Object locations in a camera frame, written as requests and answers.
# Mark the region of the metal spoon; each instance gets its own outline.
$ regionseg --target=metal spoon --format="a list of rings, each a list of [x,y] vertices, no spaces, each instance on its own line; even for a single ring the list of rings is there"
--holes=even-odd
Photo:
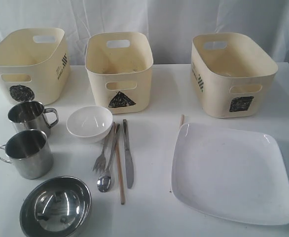
[[[114,138],[113,138],[113,143],[112,143],[111,150],[110,150],[110,157],[109,157],[107,167],[101,173],[101,175],[97,181],[97,188],[101,193],[106,193],[110,189],[110,186],[111,186],[110,165],[111,165],[111,161],[113,159],[115,146],[116,146],[116,142],[118,139],[119,126],[120,126],[120,124],[118,123],[115,127]]]

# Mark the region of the stainless steel mug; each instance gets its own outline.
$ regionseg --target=stainless steel mug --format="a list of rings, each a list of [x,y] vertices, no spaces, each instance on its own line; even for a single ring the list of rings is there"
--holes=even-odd
[[[47,136],[36,129],[24,130],[15,134],[0,149],[5,150],[8,160],[0,157],[6,163],[12,163],[26,179],[36,179],[47,173],[53,164]]]
[[[46,113],[54,113],[57,119],[49,124]],[[44,105],[38,101],[26,101],[15,105],[10,109],[7,117],[17,132],[38,129],[46,133],[47,137],[50,136],[50,129],[59,121],[56,109],[45,109]]]

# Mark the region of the white table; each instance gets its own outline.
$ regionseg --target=white table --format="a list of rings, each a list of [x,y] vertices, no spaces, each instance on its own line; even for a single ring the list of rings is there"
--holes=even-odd
[[[116,122],[129,120],[135,164],[135,183],[132,190],[126,189],[125,205],[120,204],[118,182],[109,193],[97,191],[98,175],[92,173],[91,167],[102,145],[81,144],[67,132],[68,116],[80,107],[94,104],[85,67],[72,66],[60,99],[48,106],[56,108],[60,116],[49,138],[55,158],[52,170],[40,179],[26,180],[12,165],[0,161],[0,237],[23,236],[19,225],[23,199],[38,184],[59,175],[80,178],[91,190],[92,218],[83,237],[289,237],[289,224],[256,226],[221,220],[186,207],[170,193],[173,150],[181,114],[187,115],[186,121],[272,135],[282,150],[289,175],[289,64],[278,65],[276,80],[258,114],[232,119],[212,118],[203,112],[190,83],[190,65],[155,65],[149,107],[139,113],[114,116]],[[0,92],[0,144],[14,134],[7,119],[10,108]]]

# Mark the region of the storage bin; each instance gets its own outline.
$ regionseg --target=storage bin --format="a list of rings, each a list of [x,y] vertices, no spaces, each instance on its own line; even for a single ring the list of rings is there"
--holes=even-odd
[[[277,64],[248,36],[218,33],[193,39],[190,77],[210,116],[255,114],[277,70]]]
[[[153,57],[145,35],[103,33],[90,38],[85,67],[95,103],[113,114],[145,109],[150,100]]]
[[[21,29],[0,42],[0,87],[12,104],[54,102],[69,73],[67,42],[61,29]]]

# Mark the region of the black square sticker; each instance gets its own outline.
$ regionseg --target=black square sticker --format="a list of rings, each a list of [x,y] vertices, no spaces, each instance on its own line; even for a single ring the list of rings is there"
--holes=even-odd
[[[247,111],[254,96],[236,97],[231,101],[230,112]]]

